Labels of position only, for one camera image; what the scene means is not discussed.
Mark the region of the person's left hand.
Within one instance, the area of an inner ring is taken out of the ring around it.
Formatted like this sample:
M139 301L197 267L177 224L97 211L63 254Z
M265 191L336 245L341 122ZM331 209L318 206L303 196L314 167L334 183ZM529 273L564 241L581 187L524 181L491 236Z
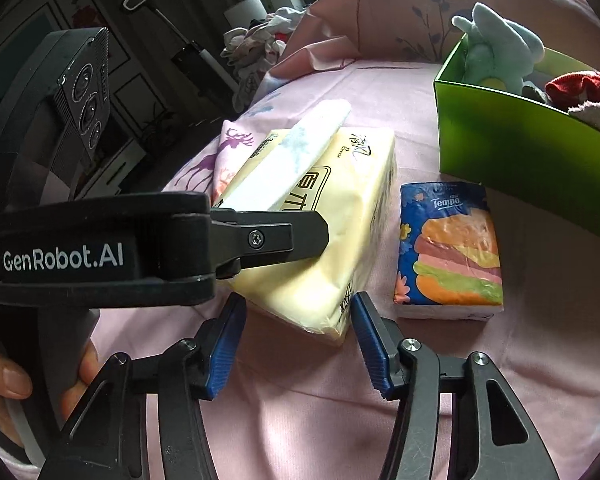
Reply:
M62 418L67 420L81 396L99 372L100 364L93 341L85 346L76 383L60 396ZM0 431L13 444L23 447L6 401L22 401L33 391L30 377L21 366L7 359L0 351Z

